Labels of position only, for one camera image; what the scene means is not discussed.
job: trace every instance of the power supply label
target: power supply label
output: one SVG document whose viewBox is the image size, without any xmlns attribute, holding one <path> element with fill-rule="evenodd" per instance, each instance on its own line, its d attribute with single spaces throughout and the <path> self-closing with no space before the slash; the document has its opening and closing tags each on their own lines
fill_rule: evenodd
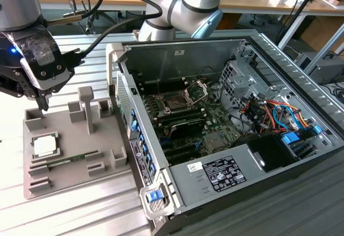
<svg viewBox="0 0 344 236">
<path fill-rule="evenodd" d="M 233 156 L 209 162 L 203 165 L 214 190 L 221 192 L 246 181 Z"/>
</svg>

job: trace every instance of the barcode sticker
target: barcode sticker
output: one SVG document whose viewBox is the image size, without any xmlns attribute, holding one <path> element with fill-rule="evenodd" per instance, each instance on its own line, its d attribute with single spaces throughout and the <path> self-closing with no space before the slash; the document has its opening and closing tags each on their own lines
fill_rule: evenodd
<svg viewBox="0 0 344 236">
<path fill-rule="evenodd" d="M 188 165 L 188 168 L 189 168 L 189 171 L 191 173 L 193 173 L 194 171 L 202 170 L 203 169 L 201 162 L 192 163 L 192 164 Z"/>
</svg>

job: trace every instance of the white chip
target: white chip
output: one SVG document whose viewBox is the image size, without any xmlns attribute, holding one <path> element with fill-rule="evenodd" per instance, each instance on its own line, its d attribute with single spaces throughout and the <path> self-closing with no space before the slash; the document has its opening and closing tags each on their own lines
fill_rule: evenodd
<svg viewBox="0 0 344 236">
<path fill-rule="evenodd" d="M 34 154 L 38 157 L 53 154 L 56 150 L 56 140 L 52 135 L 38 138 L 34 141 Z"/>
</svg>

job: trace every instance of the workbench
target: workbench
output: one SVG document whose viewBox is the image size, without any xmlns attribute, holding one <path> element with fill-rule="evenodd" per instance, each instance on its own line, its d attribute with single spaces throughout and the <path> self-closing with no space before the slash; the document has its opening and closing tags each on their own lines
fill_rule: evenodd
<svg viewBox="0 0 344 236">
<path fill-rule="evenodd" d="M 237 33 L 258 37 L 255 30 L 216 31 L 213 37 Z M 177 33 L 178 38 L 187 38 Z M 86 49 L 97 35 L 55 37 L 63 52 Z M 134 41 L 133 34 L 107 36 L 75 68 L 75 76 L 49 101 L 49 111 L 68 109 L 77 88 L 92 86 L 95 99 L 108 97 L 105 47 Z M 113 77 L 117 72 L 113 68 Z M 151 231 L 132 170 L 26 200 L 23 196 L 24 110 L 35 101 L 0 93 L 0 234 L 4 235 L 135 235 Z M 199 235 L 343 235 L 344 151 L 256 197 L 219 212 L 174 236 Z"/>
<path fill-rule="evenodd" d="M 64 9 L 70 10 L 68 0 L 40 0 L 43 9 Z M 77 8 L 82 9 L 80 0 L 76 0 Z M 289 15 L 291 7 L 287 5 L 273 6 L 269 0 L 220 0 L 220 8 L 224 13 L 250 13 L 250 14 L 269 14 L 269 15 Z M 104 0 L 99 8 L 100 10 L 127 10 L 144 11 L 146 5 L 139 0 Z M 344 16 L 344 10 L 336 10 L 327 5 L 322 0 L 308 2 L 304 11 L 298 16 L 292 27 L 288 30 L 280 44 L 279 48 L 284 46 L 297 31 L 306 16 Z"/>
</svg>

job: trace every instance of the label sticker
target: label sticker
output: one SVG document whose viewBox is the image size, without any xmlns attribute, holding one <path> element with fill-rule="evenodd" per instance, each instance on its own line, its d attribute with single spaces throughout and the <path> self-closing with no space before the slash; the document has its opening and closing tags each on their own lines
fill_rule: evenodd
<svg viewBox="0 0 344 236">
<path fill-rule="evenodd" d="M 216 192 L 221 192 L 246 181 L 231 155 L 206 163 L 203 165 L 203 169 Z"/>
<path fill-rule="evenodd" d="M 181 55 L 184 55 L 184 52 L 185 52 L 185 50 L 180 49 L 179 51 L 175 51 L 175 52 L 174 52 L 174 55 L 175 55 L 175 56 L 181 56 Z"/>
<path fill-rule="evenodd" d="M 188 168 L 189 168 L 189 171 L 191 173 L 194 172 L 194 171 L 202 170 L 203 169 L 201 162 L 192 163 L 192 164 L 188 165 Z"/>
</svg>

